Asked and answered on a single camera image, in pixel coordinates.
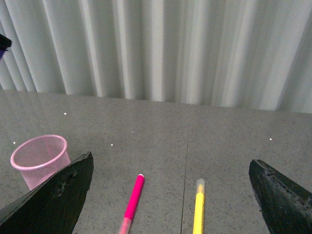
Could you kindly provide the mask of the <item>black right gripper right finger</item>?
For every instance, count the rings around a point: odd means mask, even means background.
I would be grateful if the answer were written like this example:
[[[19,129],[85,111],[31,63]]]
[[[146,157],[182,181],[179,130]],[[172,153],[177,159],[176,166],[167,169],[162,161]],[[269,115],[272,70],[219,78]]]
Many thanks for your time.
[[[252,160],[249,178],[271,234],[312,232],[312,193],[262,160]]]

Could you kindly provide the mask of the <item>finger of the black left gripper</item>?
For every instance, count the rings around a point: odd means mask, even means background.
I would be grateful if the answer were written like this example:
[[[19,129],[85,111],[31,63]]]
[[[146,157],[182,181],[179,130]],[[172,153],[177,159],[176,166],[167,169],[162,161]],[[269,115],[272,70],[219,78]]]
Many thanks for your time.
[[[7,50],[7,48],[12,46],[12,41],[6,36],[0,34],[0,49]]]

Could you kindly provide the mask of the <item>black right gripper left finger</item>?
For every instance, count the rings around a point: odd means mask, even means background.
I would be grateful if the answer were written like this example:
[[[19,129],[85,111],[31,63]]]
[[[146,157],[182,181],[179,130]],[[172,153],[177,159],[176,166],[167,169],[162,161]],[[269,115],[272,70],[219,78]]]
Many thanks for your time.
[[[0,211],[2,234],[71,234],[84,206],[94,170],[91,152]]]

